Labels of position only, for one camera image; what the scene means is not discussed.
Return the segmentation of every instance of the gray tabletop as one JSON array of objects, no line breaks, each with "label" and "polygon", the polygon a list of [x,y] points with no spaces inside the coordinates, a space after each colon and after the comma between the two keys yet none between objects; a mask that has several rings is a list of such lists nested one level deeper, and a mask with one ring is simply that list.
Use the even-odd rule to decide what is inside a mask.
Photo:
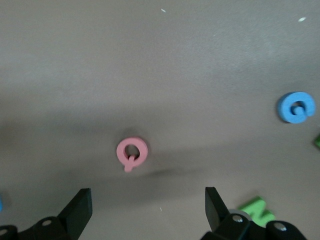
[{"label": "gray tabletop", "polygon": [[[91,188],[81,240],[197,240],[214,186],[318,238],[320,113],[276,110],[292,91],[320,104],[318,0],[0,6],[0,225],[24,230]],[[150,153],[125,173],[130,136]]]}]

